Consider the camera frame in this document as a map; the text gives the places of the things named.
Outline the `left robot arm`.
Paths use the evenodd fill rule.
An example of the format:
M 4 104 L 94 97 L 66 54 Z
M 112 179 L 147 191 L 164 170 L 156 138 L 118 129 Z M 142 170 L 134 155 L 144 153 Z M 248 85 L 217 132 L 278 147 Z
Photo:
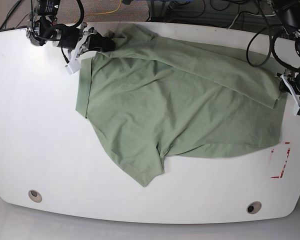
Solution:
M 275 44 L 279 37 L 286 35 L 294 41 L 294 49 L 297 56 L 300 58 L 300 0 L 268 0 L 267 4 L 272 8 L 274 16 L 279 20 L 279 24 L 269 24 L 266 15 L 264 14 L 258 0 L 254 0 L 261 17 L 265 21 L 266 27 L 258 31 L 253 40 L 262 32 L 267 31 L 269 37 L 268 54 L 265 60 L 259 64 L 251 63 L 249 59 L 249 49 L 252 40 L 248 43 L 246 49 L 246 60 L 248 64 L 254 68 L 260 68 L 270 59 L 270 56 L 285 68 L 283 74 L 277 74 L 281 79 L 279 90 L 289 93 L 294 102 L 294 114 L 300 116 L 300 66 L 295 67 L 282 60 L 277 52 Z

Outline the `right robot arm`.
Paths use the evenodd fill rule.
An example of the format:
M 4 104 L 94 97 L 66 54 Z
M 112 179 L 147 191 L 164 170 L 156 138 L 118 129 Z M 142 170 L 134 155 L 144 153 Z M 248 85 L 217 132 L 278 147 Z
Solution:
M 94 27 L 86 30 L 84 22 L 85 10 L 82 2 L 77 1 L 79 19 L 72 25 L 57 23 L 59 0 L 37 0 L 30 2 L 31 13 L 27 27 L 27 38 L 34 46 L 43 46 L 47 42 L 61 49 L 67 65 L 90 51 L 111 52 L 116 48 L 115 42 L 107 36 L 102 36 Z

